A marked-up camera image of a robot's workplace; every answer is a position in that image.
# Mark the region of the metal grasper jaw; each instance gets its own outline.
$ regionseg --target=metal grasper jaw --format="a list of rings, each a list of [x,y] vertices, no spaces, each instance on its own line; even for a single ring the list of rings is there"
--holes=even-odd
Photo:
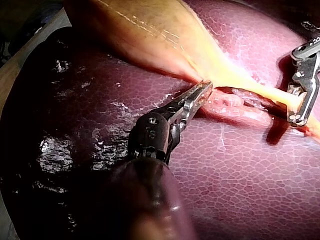
[[[129,159],[153,157],[169,163],[180,134],[213,91],[212,82],[200,82],[165,106],[142,115],[129,134]]]
[[[319,92],[317,75],[320,72],[320,37],[294,49],[291,57],[296,61],[297,69],[287,92],[296,96],[301,94],[305,96],[297,112],[287,111],[287,122],[293,127],[303,127],[308,122]]]

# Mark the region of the glossy surface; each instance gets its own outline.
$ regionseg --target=glossy surface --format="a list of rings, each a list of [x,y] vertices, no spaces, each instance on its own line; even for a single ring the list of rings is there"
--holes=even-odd
[[[280,86],[290,78],[285,56],[301,41],[294,32],[234,3],[190,4],[233,61],[257,79]],[[70,28],[39,46],[0,121],[1,193],[20,238],[88,239],[98,227],[90,225],[99,211],[96,196],[126,155],[134,121],[189,87],[125,63]],[[228,116],[221,122],[229,109],[221,106],[216,119],[198,115],[171,155],[170,169],[200,238],[318,239],[320,146],[285,131],[277,118],[256,128]]]

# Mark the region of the metal clamp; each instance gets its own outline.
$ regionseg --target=metal clamp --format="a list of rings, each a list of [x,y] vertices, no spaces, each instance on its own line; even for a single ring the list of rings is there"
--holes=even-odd
[[[296,96],[305,93],[305,96],[297,112],[287,111],[287,121],[293,127],[303,127],[308,122],[319,92],[317,75],[320,72],[320,37],[294,49],[291,58],[297,69],[287,92]]]

